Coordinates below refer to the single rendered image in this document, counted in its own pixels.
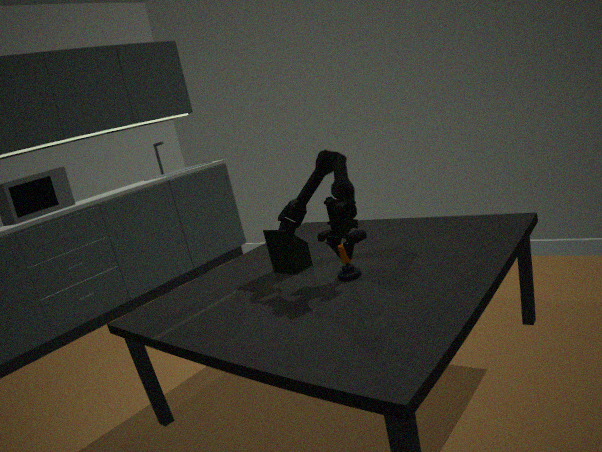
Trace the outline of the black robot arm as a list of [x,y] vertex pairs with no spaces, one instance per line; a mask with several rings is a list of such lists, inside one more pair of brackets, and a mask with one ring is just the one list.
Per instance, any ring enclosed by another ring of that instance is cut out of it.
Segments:
[[[299,193],[298,197],[291,200],[278,216],[281,221],[278,230],[287,230],[294,234],[299,228],[306,211],[306,205],[325,175],[334,170],[334,183],[331,187],[332,196],[327,197],[324,204],[327,207],[329,219],[346,219],[348,230],[358,228],[358,220],[355,206],[355,188],[348,178],[347,158],[339,152],[321,151],[316,159],[316,168]],[[339,199],[339,200],[338,200]],[[284,218],[287,217],[287,218]]]

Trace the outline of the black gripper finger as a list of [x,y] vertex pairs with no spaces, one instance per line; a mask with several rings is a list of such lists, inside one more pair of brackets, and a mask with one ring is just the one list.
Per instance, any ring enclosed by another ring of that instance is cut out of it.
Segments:
[[349,242],[343,243],[345,251],[346,251],[346,253],[347,253],[347,255],[348,255],[348,257],[349,257],[350,260],[353,257],[354,245],[355,245],[355,243],[349,243]]
[[338,255],[338,257],[340,258],[340,254],[339,254],[339,250],[338,250],[338,246],[341,245],[341,238],[338,238],[337,240],[333,241],[333,242],[326,242],[326,244],[328,244],[333,250],[334,252]]

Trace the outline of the orange knob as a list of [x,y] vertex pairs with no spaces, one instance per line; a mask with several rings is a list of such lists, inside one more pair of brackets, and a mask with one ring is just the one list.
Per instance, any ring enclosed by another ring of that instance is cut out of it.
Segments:
[[352,262],[352,259],[351,260],[349,259],[343,244],[338,246],[338,250],[339,250],[339,254],[340,254],[341,263]]

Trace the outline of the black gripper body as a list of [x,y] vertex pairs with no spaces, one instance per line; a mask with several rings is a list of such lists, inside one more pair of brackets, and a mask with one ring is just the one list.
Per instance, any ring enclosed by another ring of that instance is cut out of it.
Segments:
[[349,243],[358,243],[367,238],[367,234],[364,230],[356,230],[349,233],[351,230],[348,230],[346,219],[329,219],[327,223],[328,225],[331,225],[331,230],[326,229],[318,233],[318,241],[324,242],[325,239],[327,239],[327,242],[333,242],[338,238],[341,238],[346,239],[346,242]]

